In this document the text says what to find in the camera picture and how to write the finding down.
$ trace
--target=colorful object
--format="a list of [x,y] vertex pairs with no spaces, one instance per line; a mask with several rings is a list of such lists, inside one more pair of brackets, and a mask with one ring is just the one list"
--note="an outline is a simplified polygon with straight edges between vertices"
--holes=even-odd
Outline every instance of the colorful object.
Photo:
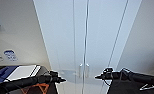
[[6,50],[4,52],[4,54],[7,56],[7,58],[10,60],[10,61],[17,61],[18,59],[16,58],[16,55],[14,53],[14,51],[12,50]]
[[18,66],[7,66],[0,70],[0,82],[3,82]]
[[41,92],[43,94],[47,94],[47,90],[49,88],[49,84],[45,84],[45,83],[36,84],[36,85],[30,86],[30,87],[27,87],[27,88],[23,88],[21,90],[22,90],[23,94],[27,94],[31,87],[36,87],[36,86],[38,86],[40,88],[40,90],[41,90]]

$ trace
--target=blue object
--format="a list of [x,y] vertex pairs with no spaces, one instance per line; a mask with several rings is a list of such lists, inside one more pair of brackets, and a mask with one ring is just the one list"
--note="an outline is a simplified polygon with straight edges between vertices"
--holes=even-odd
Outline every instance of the blue object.
[[4,54],[6,55],[6,57],[10,60],[10,61],[17,61],[18,59],[16,58],[16,55],[14,53],[14,51],[12,50],[6,50],[4,52]]
[[18,66],[7,66],[1,69],[0,70],[0,82],[3,82],[17,67]]

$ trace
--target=white wall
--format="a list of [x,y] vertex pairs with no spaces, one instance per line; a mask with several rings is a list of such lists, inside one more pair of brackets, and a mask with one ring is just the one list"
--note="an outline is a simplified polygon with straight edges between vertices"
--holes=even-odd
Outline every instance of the white wall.
[[[0,65],[39,64],[50,69],[32,0],[0,0]],[[18,61],[9,61],[3,52],[13,50]]]
[[143,0],[117,70],[154,75],[154,0]]

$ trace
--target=robotic arm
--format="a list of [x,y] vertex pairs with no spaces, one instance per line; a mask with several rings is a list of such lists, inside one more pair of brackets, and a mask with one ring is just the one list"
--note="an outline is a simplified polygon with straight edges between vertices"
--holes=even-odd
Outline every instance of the robotic arm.
[[53,82],[60,83],[66,81],[65,79],[61,79],[61,77],[58,77],[57,72],[52,72],[52,73],[54,76],[52,75],[33,76],[33,77],[13,80],[10,82],[0,83],[0,94],[6,94],[10,91],[35,85],[37,83],[53,83]]
[[154,85],[154,76],[133,73],[125,68],[122,69],[120,72],[112,72],[112,71],[113,71],[112,68],[106,68],[103,71],[103,74],[95,78],[102,79],[102,80],[117,80],[117,79],[129,80],[129,81],[135,81],[135,82]]

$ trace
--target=white cabinet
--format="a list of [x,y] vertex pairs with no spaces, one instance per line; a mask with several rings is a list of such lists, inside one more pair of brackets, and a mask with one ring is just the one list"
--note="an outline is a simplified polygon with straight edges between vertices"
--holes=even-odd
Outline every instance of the white cabinet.
[[59,94],[106,94],[94,77],[107,66],[116,69],[141,3],[87,1],[34,0],[51,68],[67,80],[57,84]]

